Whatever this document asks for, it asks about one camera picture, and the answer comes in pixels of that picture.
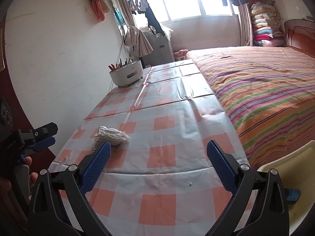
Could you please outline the left hand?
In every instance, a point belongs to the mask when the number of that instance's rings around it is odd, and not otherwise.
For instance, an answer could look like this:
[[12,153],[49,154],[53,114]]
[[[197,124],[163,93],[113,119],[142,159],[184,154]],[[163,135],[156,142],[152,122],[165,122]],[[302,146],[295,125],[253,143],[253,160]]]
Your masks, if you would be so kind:
[[5,202],[10,199],[9,193],[17,198],[18,194],[27,201],[31,200],[31,188],[35,185],[38,173],[30,173],[29,169],[32,164],[31,157],[25,157],[24,162],[13,170],[12,182],[6,178],[1,178],[1,199]]

